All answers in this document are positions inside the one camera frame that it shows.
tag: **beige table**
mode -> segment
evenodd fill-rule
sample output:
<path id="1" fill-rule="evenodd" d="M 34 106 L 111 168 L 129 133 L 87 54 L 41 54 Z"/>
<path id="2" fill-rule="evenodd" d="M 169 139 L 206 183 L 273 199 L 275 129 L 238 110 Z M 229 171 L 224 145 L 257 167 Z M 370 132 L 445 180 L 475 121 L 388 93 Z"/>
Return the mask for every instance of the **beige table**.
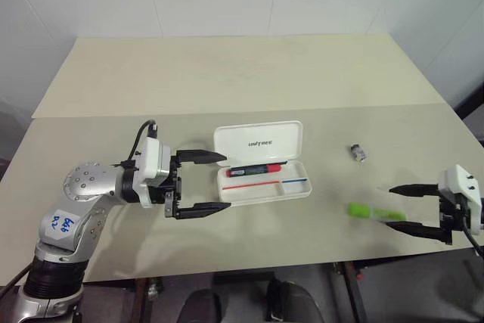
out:
<path id="1" fill-rule="evenodd" d="M 388 187 L 433 183 L 455 163 L 484 184 L 482 148 L 390 37 L 82 39 L 0 184 L 0 247 L 8 252 L 0 284 L 32 259 L 39 221 L 70 168 L 126 158 L 149 115 L 173 150 L 212 148 L 217 126 L 300 120 L 313 192 L 188 221 L 165 219 L 162 209 L 116 208 L 88 281 L 469 246 L 461 233 L 448 247 L 346 215 L 347 203 L 370 203 L 437 225 L 435 198 L 391 195 Z M 355 142 L 365 163 L 349 155 Z M 216 170 L 182 168 L 184 204 L 217 199 Z"/>

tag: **blue line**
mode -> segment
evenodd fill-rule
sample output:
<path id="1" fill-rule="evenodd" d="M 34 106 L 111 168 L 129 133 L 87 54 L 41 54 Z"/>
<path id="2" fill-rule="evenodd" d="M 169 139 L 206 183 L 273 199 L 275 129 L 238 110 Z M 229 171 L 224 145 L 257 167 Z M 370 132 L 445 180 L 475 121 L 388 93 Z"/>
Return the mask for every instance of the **blue line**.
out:
<path id="1" fill-rule="evenodd" d="M 307 181 L 307 178 L 301 178 L 301 179 L 291 179 L 290 181 L 282 181 L 282 183 L 291 183 L 291 182 L 305 182 Z"/>

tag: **black cable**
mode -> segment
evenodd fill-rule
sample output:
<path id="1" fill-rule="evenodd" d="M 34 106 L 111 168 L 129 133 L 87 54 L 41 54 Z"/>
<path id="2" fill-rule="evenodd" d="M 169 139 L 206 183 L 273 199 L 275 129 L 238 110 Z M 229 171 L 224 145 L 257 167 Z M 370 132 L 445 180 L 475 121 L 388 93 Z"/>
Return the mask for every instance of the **black cable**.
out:
<path id="1" fill-rule="evenodd" d="M 27 265 L 21 272 L 19 272 L 15 277 L 10 280 L 3 288 L 0 290 L 0 300 L 5 296 L 8 291 L 15 286 L 15 284 L 32 268 L 32 263 Z"/>
<path id="2" fill-rule="evenodd" d="M 482 248 L 481 246 L 479 246 L 477 241 L 474 240 L 474 238 L 470 234 L 469 228 L 467 227 L 467 201 L 464 201 L 463 203 L 461 203 L 461 207 L 462 207 L 462 211 L 464 212 L 464 216 L 462 217 L 462 231 L 464 231 L 464 234 L 466 235 L 467 240 L 469 240 L 469 242 L 472 244 L 472 246 L 477 251 L 479 256 L 481 256 L 482 259 L 484 260 L 484 251 L 482 251 Z"/>
<path id="3" fill-rule="evenodd" d="M 138 130 L 138 134 L 136 134 L 136 139 L 135 139 L 135 143 L 133 144 L 133 148 L 129 152 L 128 160 L 131 160 L 133 158 L 133 155 L 135 155 L 136 148 L 138 147 L 139 139 L 141 138 L 141 134 L 143 133 L 143 130 L 146 129 L 148 125 L 150 126 L 148 130 L 148 136 L 150 136 L 151 138 L 157 137 L 156 124 L 157 124 L 156 121 L 148 120 L 148 121 L 145 121 L 143 125 L 141 125 L 141 127 Z"/>

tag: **red line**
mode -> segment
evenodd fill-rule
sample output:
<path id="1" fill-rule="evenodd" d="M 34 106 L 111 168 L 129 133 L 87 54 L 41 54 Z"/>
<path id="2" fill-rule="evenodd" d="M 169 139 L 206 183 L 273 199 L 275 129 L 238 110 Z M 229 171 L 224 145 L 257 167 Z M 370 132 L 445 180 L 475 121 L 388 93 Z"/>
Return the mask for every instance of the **red line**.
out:
<path id="1" fill-rule="evenodd" d="M 255 185 L 273 185 L 275 183 L 279 183 L 279 181 L 252 183 L 250 185 L 232 185 L 231 187 L 224 187 L 224 188 L 222 188 L 222 190 L 225 190 L 225 189 L 234 189 L 234 188 L 242 188 L 242 187 L 253 187 Z"/>

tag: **green highlighter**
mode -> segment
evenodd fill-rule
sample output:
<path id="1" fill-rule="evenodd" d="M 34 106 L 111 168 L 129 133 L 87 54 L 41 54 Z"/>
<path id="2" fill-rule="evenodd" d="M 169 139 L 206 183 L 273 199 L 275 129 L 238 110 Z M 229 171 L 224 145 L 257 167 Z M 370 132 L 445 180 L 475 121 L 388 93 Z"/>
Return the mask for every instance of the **green highlighter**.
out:
<path id="1" fill-rule="evenodd" d="M 350 203 L 348 205 L 348 214 L 360 219 L 376 219 L 381 222 L 406 221 L 407 216 L 402 212 L 392 210 L 382 210 L 373 208 L 367 204 Z"/>

